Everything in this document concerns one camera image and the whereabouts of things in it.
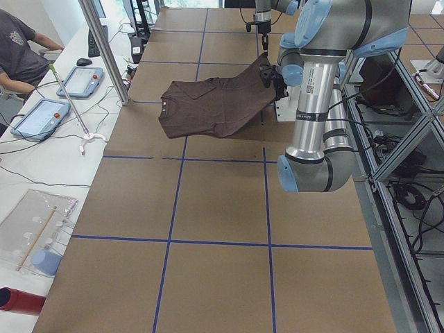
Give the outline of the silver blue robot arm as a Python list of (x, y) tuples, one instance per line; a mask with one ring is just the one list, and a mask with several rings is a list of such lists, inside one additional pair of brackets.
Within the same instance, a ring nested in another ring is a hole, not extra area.
[(268, 52), (268, 34), (271, 32), (272, 10), (286, 15), (294, 15), (300, 1), (296, 0), (256, 0), (253, 24), (261, 35), (262, 49)]
[(292, 143), (277, 159), (282, 188), (329, 192), (351, 176), (355, 153), (345, 124), (339, 63), (379, 56), (406, 41), (410, 1), (307, 1), (296, 29), (282, 36), (282, 51), (303, 62)]

